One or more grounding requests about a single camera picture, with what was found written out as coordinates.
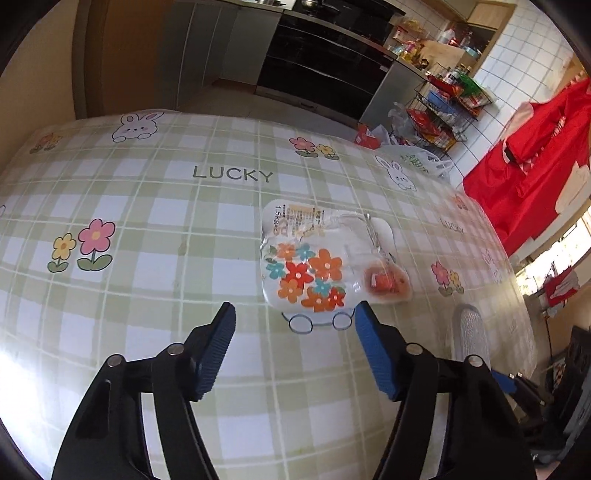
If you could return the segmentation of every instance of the pink flower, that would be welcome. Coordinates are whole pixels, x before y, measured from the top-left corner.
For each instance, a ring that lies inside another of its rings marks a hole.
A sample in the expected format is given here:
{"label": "pink flower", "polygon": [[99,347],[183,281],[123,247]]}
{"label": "pink flower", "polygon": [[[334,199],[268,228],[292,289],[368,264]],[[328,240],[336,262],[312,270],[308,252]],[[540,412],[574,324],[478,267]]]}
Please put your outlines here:
{"label": "pink flower", "polygon": [[431,270],[435,275],[437,283],[443,285],[444,287],[447,287],[449,285],[449,272],[447,271],[447,268],[445,268],[439,260],[437,260],[437,262],[431,265]]}
{"label": "pink flower", "polygon": [[296,150],[306,150],[308,152],[314,151],[314,144],[312,142],[308,142],[303,137],[290,138],[290,143],[295,147]]}
{"label": "pink flower", "polygon": [[100,218],[91,221],[88,228],[84,228],[78,234],[80,240],[80,253],[89,255],[94,250],[97,252],[106,252],[111,246],[109,237],[115,233],[115,224],[113,222],[103,223]]}

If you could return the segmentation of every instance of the tablecloth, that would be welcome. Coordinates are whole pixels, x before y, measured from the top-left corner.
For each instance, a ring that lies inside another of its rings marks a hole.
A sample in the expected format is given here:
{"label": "tablecloth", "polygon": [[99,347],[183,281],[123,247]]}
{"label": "tablecloth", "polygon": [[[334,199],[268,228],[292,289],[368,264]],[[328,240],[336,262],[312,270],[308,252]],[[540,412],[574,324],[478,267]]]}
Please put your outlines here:
{"label": "tablecloth", "polygon": [[[220,478],[372,477],[397,406],[378,391],[355,328],[296,335],[265,304],[261,212],[279,198],[389,223],[414,296],[375,311],[407,341],[450,357],[452,312],[470,303],[492,366],[531,373],[527,311],[481,209],[384,161],[285,125],[177,112],[36,132],[0,180],[0,416],[33,465],[50,477],[110,354],[154,356],[230,301],[236,333],[194,405]],[[149,395],[144,406],[154,472],[167,478]],[[434,447],[441,436],[440,425]]]}

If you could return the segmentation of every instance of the white tile wall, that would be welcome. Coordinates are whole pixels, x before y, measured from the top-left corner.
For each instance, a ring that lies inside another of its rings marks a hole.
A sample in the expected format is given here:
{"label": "white tile wall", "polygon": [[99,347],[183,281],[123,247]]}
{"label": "white tile wall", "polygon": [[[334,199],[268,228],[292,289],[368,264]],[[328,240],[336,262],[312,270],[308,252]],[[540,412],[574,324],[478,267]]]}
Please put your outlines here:
{"label": "white tile wall", "polygon": [[407,18],[417,20],[433,38],[447,29],[449,20],[443,18],[430,6],[421,2],[421,0],[386,0],[400,10],[406,12]]}
{"label": "white tile wall", "polygon": [[544,82],[549,84],[552,72],[561,70],[572,55],[560,31],[530,0],[507,3],[517,4],[515,14],[475,76],[499,100],[487,106],[479,121],[466,131],[464,146],[450,150],[456,163],[450,172],[454,187],[496,143],[521,102],[546,102],[551,98],[553,91]]}

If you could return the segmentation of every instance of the metal screw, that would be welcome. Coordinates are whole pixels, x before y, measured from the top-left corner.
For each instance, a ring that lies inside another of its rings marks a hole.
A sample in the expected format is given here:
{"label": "metal screw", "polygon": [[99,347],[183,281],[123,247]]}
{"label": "metal screw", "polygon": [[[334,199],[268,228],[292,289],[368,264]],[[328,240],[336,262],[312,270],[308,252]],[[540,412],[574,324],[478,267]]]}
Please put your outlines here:
{"label": "metal screw", "polygon": [[409,343],[407,345],[407,352],[411,355],[421,355],[423,353],[423,347],[418,343]]}
{"label": "metal screw", "polygon": [[476,367],[476,368],[479,368],[484,364],[484,362],[482,361],[482,358],[480,358],[478,355],[470,355],[468,357],[468,363],[471,366]]}
{"label": "metal screw", "polygon": [[107,359],[107,365],[109,365],[109,367],[116,367],[117,365],[119,365],[121,363],[121,361],[123,360],[123,357],[116,353],[114,355],[111,355],[108,359]]}
{"label": "metal screw", "polygon": [[173,343],[166,349],[169,355],[180,355],[184,352],[184,345],[182,343]]}

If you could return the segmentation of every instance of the countertop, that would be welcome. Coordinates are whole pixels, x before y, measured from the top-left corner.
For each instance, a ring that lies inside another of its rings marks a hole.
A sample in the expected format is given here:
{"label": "countertop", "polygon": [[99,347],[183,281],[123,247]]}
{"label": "countertop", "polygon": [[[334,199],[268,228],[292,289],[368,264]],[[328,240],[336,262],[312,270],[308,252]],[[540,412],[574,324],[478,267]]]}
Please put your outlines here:
{"label": "countertop", "polygon": [[419,75],[423,80],[427,80],[427,78],[425,77],[425,74],[423,72],[421,72],[420,70],[418,70],[414,66],[410,65],[409,63],[399,59],[395,53],[389,51],[384,46],[379,45],[376,42],[373,42],[373,41],[369,40],[368,38],[365,38],[357,33],[351,32],[351,30],[347,30],[346,28],[339,27],[338,25],[334,25],[334,24],[327,22],[325,20],[321,20],[319,18],[312,17],[311,15],[306,15],[306,14],[302,14],[299,12],[294,12],[288,8],[285,8],[285,7],[274,7],[272,5],[259,4],[257,2],[248,2],[245,0],[217,0],[217,1],[226,2],[226,3],[232,4],[232,5],[238,5],[240,7],[258,8],[260,10],[283,13],[284,15],[290,15],[292,17],[301,18],[303,20],[307,20],[307,21],[316,23],[318,25],[323,25],[327,28],[331,28],[339,33],[342,33],[343,35],[348,35],[351,38],[359,40],[360,42],[363,42],[366,45],[369,45],[370,47],[375,48],[376,50],[378,50],[382,54],[392,58],[393,60],[395,60],[399,64],[401,64],[404,67],[411,70],[413,73]]}
{"label": "countertop", "polygon": [[347,30],[346,28],[339,27],[338,25],[334,25],[334,24],[324,21],[324,20],[320,20],[319,18],[312,17],[311,15],[301,14],[299,12],[294,12],[292,10],[284,10],[283,14],[290,15],[291,17],[301,18],[303,20],[307,20],[307,21],[316,23],[318,25],[323,25],[327,28],[331,28],[333,30],[336,30],[339,33],[342,33],[343,35],[348,35],[351,38],[359,40],[360,42],[363,42],[366,45],[369,45],[370,47],[375,48],[376,50],[378,50],[382,54],[390,57],[394,61],[396,61],[399,64],[403,65],[404,67],[408,68],[409,70],[416,73],[424,80],[427,80],[427,78],[425,77],[425,74],[423,72],[421,72],[420,70],[418,70],[414,66],[410,65],[409,63],[401,60],[394,52],[389,51],[387,48],[383,47],[382,45],[377,44],[376,42],[369,40],[368,38],[365,38],[357,33],[351,32],[351,30]]}

